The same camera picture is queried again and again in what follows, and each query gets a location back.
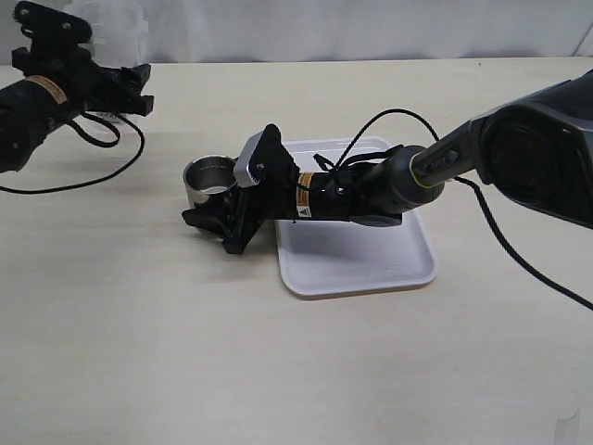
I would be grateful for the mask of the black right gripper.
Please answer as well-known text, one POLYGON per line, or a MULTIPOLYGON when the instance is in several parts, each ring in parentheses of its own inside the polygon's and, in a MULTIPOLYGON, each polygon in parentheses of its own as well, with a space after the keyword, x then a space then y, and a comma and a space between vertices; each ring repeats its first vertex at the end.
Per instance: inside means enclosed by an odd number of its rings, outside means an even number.
POLYGON ((284 147, 279 128, 266 125, 250 162, 259 184, 236 184, 235 215, 225 208, 184 210, 184 222, 196 229, 225 238, 230 254, 241 254, 263 222, 339 221, 353 214, 352 172, 304 172, 284 147))

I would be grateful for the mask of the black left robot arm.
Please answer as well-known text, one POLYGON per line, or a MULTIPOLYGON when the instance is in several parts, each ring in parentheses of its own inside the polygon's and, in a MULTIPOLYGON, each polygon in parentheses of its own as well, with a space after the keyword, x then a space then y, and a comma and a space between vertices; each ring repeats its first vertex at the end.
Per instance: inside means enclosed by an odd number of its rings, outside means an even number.
POLYGON ((17 48, 23 78, 1 89, 1 171, 21 170, 46 137, 79 116, 106 112, 147 116, 152 66, 101 67, 79 46, 65 51, 17 48))

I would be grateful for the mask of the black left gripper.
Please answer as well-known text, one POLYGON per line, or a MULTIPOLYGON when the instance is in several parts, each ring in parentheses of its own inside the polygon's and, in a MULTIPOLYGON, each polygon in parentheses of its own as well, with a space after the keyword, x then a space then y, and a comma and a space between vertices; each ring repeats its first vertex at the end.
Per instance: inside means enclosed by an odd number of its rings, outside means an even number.
POLYGON ((22 79, 11 84, 13 116, 79 116, 86 111, 149 115, 152 95, 125 95, 125 83, 142 91, 151 65, 104 68, 80 47, 50 51, 19 47, 12 51, 12 67, 22 79))

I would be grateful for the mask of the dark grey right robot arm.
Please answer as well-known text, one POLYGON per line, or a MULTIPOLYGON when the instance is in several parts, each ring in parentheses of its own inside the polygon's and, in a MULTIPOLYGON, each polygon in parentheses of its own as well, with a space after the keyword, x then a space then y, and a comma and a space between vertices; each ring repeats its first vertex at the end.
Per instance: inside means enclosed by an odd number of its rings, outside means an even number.
POLYGON ((393 146, 339 160, 315 156, 300 168, 270 124, 235 159, 208 166, 213 184, 190 173, 186 224, 242 253, 267 220, 400 225, 435 201, 445 182, 476 172, 510 200, 570 223, 592 224, 592 76, 511 101, 473 118, 431 146, 393 146))

